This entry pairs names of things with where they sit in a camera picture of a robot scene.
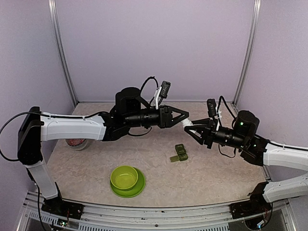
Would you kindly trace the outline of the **white pill bottle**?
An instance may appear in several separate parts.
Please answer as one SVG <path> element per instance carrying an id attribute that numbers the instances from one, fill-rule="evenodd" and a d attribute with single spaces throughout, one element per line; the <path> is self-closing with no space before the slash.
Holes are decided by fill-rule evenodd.
<path id="1" fill-rule="evenodd" d="M 189 120 L 188 118 L 182 120 L 181 123 L 182 123 L 183 128 L 193 126 L 192 121 Z"/>

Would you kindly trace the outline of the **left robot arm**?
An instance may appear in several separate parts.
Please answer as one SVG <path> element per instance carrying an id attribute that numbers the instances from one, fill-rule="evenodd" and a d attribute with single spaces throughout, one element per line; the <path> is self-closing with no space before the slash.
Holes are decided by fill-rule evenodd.
<path id="1" fill-rule="evenodd" d="M 64 213 L 67 202 L 61 198 L 56 182 L 48 173 L 41 142 L 59 139 L 116 141 L 128 135 L 131 128 L 170 128 L 174 125 L 171 107 L 152 108 L 136 87 L 118 92 L 115 102 L 110 112 L 84 116 L 49 114 L 40 111 L 39 107 L 28 111 L 18 132 L 17 157 L 55 213 Z"/>

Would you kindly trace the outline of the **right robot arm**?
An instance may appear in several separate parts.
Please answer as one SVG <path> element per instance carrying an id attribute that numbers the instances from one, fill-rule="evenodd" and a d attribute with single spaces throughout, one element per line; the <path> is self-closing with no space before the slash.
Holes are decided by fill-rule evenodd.
<path id="1" fill-rule="evenodd" d="M 172 122 L 181 122 L 184 131 L 200 145 L 208 149 L 214 143 L 234 148 L 248 163 L 255 166 L 281 166 L 303 171 L 308 170 L 308 150 L 287 146 L 265 139 L 256 134 L 259 119 L 247 110 L 241 110 L 233 119 L 232 128 L 220 125 L 214 107 L 208 109 L 209 117 L 190 121 L 188 113 L 178 111 Z M 265 203 L 295 198 L 308 193 L 308 175 L 303 174 L 287 180 L 259 183 L 246 203 L 249 213 L 255 214 Z"/>

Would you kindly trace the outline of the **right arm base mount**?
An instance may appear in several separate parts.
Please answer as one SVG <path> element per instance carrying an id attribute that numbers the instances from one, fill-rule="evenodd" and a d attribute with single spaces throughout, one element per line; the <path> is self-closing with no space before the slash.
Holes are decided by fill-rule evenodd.
<path id="1" fill-rule="evenodd" d="M 250 200 L 230 204 L 230 211 L 233 219 L 260 214 L 271 209 L 271 203 L 251 202 Z"/>

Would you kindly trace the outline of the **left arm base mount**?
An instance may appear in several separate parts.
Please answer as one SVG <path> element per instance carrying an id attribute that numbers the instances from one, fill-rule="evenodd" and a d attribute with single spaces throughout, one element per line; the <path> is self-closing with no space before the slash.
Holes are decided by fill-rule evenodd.
<path id="1" fill-rule="evenodd" d="M 83 204 L 69 202 L 69 201 L 52 201 L 45 200 L 41 209 L 54 215 L 66 218 L 81 219 L 83 212 Z"/>

